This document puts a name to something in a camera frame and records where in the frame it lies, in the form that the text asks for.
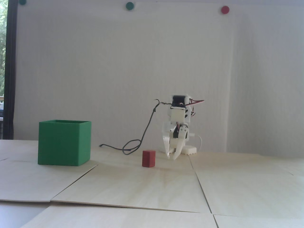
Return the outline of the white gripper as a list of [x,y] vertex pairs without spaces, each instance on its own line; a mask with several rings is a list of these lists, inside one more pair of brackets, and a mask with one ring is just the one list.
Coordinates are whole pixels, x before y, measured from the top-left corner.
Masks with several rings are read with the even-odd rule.
[[170,107],[168,110],[169,119],[163,123],[162,138],[164,153],[170,158],[170,140],[173,139],[172,147],[175,148],[172,159],[175,160],[181,154],[185,142],[189,140],[190,109]]

